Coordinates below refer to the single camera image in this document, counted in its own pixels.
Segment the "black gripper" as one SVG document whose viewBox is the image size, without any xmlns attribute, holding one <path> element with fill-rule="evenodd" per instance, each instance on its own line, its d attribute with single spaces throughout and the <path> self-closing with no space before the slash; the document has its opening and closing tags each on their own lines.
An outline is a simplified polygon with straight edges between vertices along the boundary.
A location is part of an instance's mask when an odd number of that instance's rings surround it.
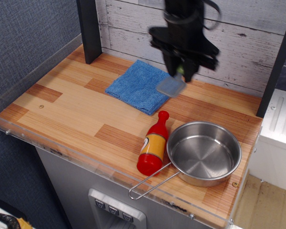
<svg viewBox="0 0 286 229">
<path fill-rule="evenodd" d="M 172 14 L 164 11 L 166 27 L 150 27 L 151 45 L 163 53 L 167 71 L 175 76 L 177 68 L 183 65 L 185 82 L 203 66 L 215 70 L 219 49 L 204 36 L 204 10 L 194 9 L 190 15 Z"/>
</svg>

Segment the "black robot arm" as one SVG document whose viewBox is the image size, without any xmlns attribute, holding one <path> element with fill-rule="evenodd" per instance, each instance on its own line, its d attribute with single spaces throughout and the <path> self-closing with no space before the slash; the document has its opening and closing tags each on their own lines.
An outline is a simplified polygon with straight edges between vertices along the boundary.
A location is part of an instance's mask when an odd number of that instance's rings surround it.
<svg viewBox="0 0 286 229">
<path fill-rule="evenodd" d="M 163 54 L 168 73 L 174 76 L 183 68 L 185 82 L 190 82 L 199 67 L 215 70 L 219 49 L 204 35 L 204 7 L 209 5 L 218 12 L 219 6 L 211 0 L 167 0 L 163 17 L 165 27 L 150 27 L 151 45 Z"/>
</svg>

